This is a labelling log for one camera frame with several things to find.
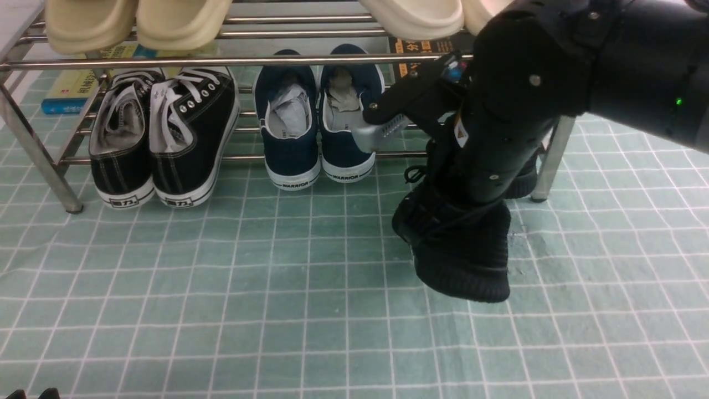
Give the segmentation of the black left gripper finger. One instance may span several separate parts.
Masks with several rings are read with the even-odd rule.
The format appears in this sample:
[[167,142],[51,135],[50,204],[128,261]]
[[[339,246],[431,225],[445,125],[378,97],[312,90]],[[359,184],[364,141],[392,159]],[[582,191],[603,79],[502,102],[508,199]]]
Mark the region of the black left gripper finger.
[[23,390],[15,390],[6,399],[27,399],[27,394]]

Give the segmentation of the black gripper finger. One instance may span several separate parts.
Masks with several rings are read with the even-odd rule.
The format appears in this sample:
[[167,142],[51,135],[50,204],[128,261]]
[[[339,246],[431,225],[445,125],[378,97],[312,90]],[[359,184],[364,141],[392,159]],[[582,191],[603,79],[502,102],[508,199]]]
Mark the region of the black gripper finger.
[[61,399],[60,391],[56,388],[47,388],[41,392],[38,399]]

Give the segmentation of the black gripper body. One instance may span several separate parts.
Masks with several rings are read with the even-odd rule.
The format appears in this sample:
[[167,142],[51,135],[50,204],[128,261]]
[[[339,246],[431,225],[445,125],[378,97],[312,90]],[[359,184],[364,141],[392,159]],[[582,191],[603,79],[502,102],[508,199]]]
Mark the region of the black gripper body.
[[481,101],[464,101],[443,138],[430,142],[427,182],[444,197],[468,205],[505,198],[512,180],[539,148],[556,117],[494,116]]

